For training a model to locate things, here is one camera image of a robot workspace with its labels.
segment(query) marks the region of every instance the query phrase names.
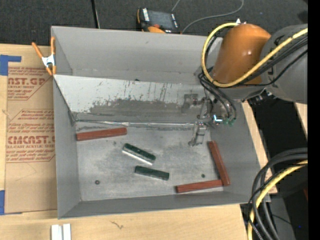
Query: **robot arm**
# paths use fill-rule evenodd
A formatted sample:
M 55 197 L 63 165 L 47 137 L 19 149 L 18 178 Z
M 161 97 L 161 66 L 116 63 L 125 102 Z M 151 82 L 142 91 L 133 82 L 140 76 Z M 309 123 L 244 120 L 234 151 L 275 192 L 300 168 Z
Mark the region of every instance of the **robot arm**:
M 208 47 L 223 29 L 230 28 L 221 43 L 212 68 L 207 68 Z M 233 103 L 262 94 L 285 101 L 307 104 L 308 24 L 285 27 L 269 34 L 246 23 L 217 27 L 204 43 L 199 80 L 213 107 L 214 124 L 233 124 Z

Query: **cardboard sheet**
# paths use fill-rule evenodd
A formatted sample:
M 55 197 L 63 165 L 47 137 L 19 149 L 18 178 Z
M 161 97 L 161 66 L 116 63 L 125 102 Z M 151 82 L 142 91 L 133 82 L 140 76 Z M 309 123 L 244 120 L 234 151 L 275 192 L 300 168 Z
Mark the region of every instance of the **cardboard sheet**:
M 56 209 L 53 79 L 31 45 L 1 44 L 0 54 L 21 56 L 8 64 L 4 212 Z

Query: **red wooden bar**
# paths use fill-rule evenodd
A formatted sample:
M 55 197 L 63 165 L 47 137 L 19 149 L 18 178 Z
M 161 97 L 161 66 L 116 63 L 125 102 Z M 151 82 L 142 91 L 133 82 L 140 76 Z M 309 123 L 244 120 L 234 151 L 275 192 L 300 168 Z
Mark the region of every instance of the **red wooden bar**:
M 105 130 L 87 131 L 76 134 L 77 141 L 95 140 L 108 137 L 116 137 L 127 134 L 126 127 L 112 128 Z

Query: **black cable bundle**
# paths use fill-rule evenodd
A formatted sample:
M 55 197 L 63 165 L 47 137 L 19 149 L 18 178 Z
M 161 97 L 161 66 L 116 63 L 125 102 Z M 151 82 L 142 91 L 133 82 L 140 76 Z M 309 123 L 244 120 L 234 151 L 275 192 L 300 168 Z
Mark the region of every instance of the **black cable bundle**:
M 277 154 L 273 158 L 271 158 L 269 162 L 256 175 L 252 185 L 252 196 L 248 201 L 247 205 L 249 207 L 248 211 L 254 212 L 254 217 L 256 219 L 256 223 L 258 226 L 254 225 L 254 222 L 251 220 L 249 214 L 248 214 L 248 223 L 250 223 L 253 231 L 255 232 L 256 236 L 259 239 L 280 240 L 277 230 L 272 222 L 272 216 L 270 215 L 265 198 L 262 199 L 261 206 L 260 206 L 263 210 L 264 219 L 262 219 L 262 216 L 260 215 L 261 210 L 258 209 L 257 207 L 257 199 L 258 199 L 259 193 L 261 193 L 261 191 L 263 191 L 271 181 L 273 181 L 276 177 L 281 175 L 285 170 L 292 167 L 296 167 L 298 165 L 298 162 L 301 162 L 301 161 L 308 161 L 307 148 L 296 148 L 296 149 L 286 150 L 284 152 Z M 265 181 L 267 171 L 269 169 L 273 169 L 275 165 L 278 165 L 280 163 L 288 163 L 288 164 L 286 168 L 273 174 L 267 181 Z

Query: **black cable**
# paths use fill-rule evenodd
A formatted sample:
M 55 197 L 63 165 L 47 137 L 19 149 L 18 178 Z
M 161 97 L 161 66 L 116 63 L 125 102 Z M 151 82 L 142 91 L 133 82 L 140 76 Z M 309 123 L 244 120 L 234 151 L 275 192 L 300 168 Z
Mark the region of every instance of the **black cable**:
M 307 153 L 307 152 L 308 152 L 307 148 L 290 149 L 290 150 L 287 150 L 285 152 L 281 152 L 281 153 L 277 154 L 276 156 L 273 157 L 273 159 L 274 158 L 279 158 L 279 157 L 288 157 L 288 156 L 290 156 L 292 154 L 302 154 L 302 153 Z M 264 172 L 261 175 L 261 180 L 260 180 L 260 184 L 261 185 L 265 184 L 266 175 L 267 175 L 266 172 Z M 261 206 L 262 206 L 262 209 L 264 211 L 264 216 L 266 217 L 267 224 L 268 224 L 272 234 L 274 235 L 275 239 L 280 240 L 279 237 L 278 237 L 277 230 L 276 230 L 276 228 L 275 228 L 275 226 L 274 226 L 274 224 L 272 222 L 272 218 L 270 216 L 269 209 L 267 207 L 267 202 L 266 202 L 265 199 L 262 200 Z
M 272 158 L 272 160 L 269 161 L 269 163 L 267 163 L 267 165 L 265 167 L 263 167 L 260 172 L 257 174 L 255 180 L 254 180 L 254 183 L 253 183 L 253 186 L 252 186 L 252 197 L 250 200 L 252 200 L 252 202 L 254 203 L 253 205 L 253 209 L 256 207 L 255 203 L 256 203 L 256 195 L 259 191 L 261 191 L 264 186 L 267 184 L 267 182 L 270 182 L 271 179 L 273 179 L 278 173 L 274 174 L 273 177 L 271 177 L 267 182 L 265 182 L 264 184 L 261 184 L 261 187 L 259 187 L 258 189 L 255 190 L 256 186 L 258 185 L 258 182 L 259 182 L 259 178 L 261 177 L 261 182 L 265 181 L 265 178 L 266 178 L 266 172 L 267 170 L 272 167 L 273 165 L 275 164 L 278 164 L 278 163 L 281 163 L 283 161 L 290 161 L 290 160 L 294 160 L 296 159 L 297 157 L 296 156 L 293 156 L 293 154 L 299 154 L 299 153 L 303 153 L 305 152 L 306 149 L 292 149 L 292 150 L 287 150 L 285 152 L 282 152 L 282 153 L 279 153 L 278 155 L 276 155 L 275 157 Z M 257 209 L 254 209 L 254 212 L 255 214 L 257 215 L 258 219 L 259 220 L 259 214 L 258 214 L 258 211 Z
M 290 168 L 290 167 L 295 167 L 295 166 L 297 166 L 296 164 L 292 164 L 291 166 L 288 166 L 286 169 L 288 169 L 288 168 Z M 250 224 L 251 225 L 253 225 L 253 221 L 251 221 L 251 219 L 250 219 L 250 211 L 253 209 L 253 204 L 252 204 L 252 202 L 255 202 L 255 200 L 254 200 L 254 196 L 255 195 L 257 195 L 260 191 L 262 191 L 265 187 L 266 187 L 266 185 L 268 185 L 275 177 L 277 177 L 278 175 L 280 175 L 281 173 L 283 172 L 283 170 L 281 170 L 281 171 L 278 171 L 277 173 L 274 173 L 273 175 L 272 175 L 272 177 L 270 177 L 270 178 L 268 178 L 268 180 L 263 184 L 263 185 L 261 185 L 258 189 L 256 189 L 255 190 L 255 192 L 252 194 L 252 196 L 251 196 L 251 198 L 249 199 L 249 201 L 248 201 L 248 203 L 247 203 L 247 205 L 248 205 L 248 214 L 247 214 L 247 220 L 248 220 L 248 222 L 250 222 Z M 259 217 L 259 213 L 258 212 L 255 212 L 254 213 L 255 214 L 255 217 Z M 267 214 L 269 215 L 266 215 L 266 216 L 268 216 L 269 217 L 269 219 L 268 219 L 268 217 L 266 217 L 266 220 L 267 220 L 267 222 L 268 222 L 268 225 L 272 225 L 271 227 L 273 227 L 274 228 L 274 225 L 273 225 L 273 222 L 272 222 L 272 219 L 271 219 L 271 217 L 270 217 L 270 213 L 269 213 L 269 211 L 267 212 Z M 275 234 L 275 237 L 277 237 L 278 236 L 278 233 L 277 233 L 277 231 L 276 231 L 276 229 L 274 228 L 274 232 L 273 232 L 274 234 Z
M 208 84 L 208 82 L 206 82 L 206 81 L 201 77 L 201 75 L 202 75 L 202 77 L 203 77 L 203 73 L 200 73 L 200 74 L 198 75 L 200 84 L 203 86 L 204 89 L 206 89 L 208 92 L 212 93 L 212 94 L 214 95 L 214 97 L 215 97 L 219 102 L 221 102 L 221 104 L 224 106 L 224 108 L 225 108 L 225 110 L 226 110 L 226 112 L 227 112 L 228 118 L 230 118 L 230 117 L 231 117 L 231 113 L 230 113 L 230 110 L 229 110 L 226 102 L 224 102 L 224 101 L 221 99 L 221 97 L 220 97 L 216 92 L 214 92 L 213 90 L 211 90 L 210 87 L 206 86 L 206 84 Z
M 263 181 L 265 180 L 267 170 L 271 168 L 273 165 L 279 164 L 281 162 L 287 162 L 287 161 L 292 161 L 292 160 L 303 160 L 307 159 L 308 155 L 307 154 L 301 154 L 301 149 L 292 149 L 288 150 L 286 152 L 280 153 L 278 156 L 273 157 L 267 164 L 264 166 L 257 174 L 256 178 L 253 181 L 252 185 L 252 193 L 255 193 L 252 195 L 252 209 L 255 213 L 255 218 L 260 225 L 261 230 L 263 231 L 264 235 L 267 237 L 268 240 L 273 240 L 273 238 L 270 236 L 269 232 L 265 228 L 263 221 L 261 217 L 259 216 L 258 208 L 256 206 L 256 201 L 257 201 L 257 193 L 256 189 L 259 180 Z
M 94 17 L 94 25 L 96 29 L 100 29 L 100 24 L 99 24 L 99 20 L 98 20 L 98 13 L 96 10 L 96 4 L 95 4 L 95 0 L 91 0 L 91 7 L 92 7 L 92 12 L 93 12 L 93 17 Z

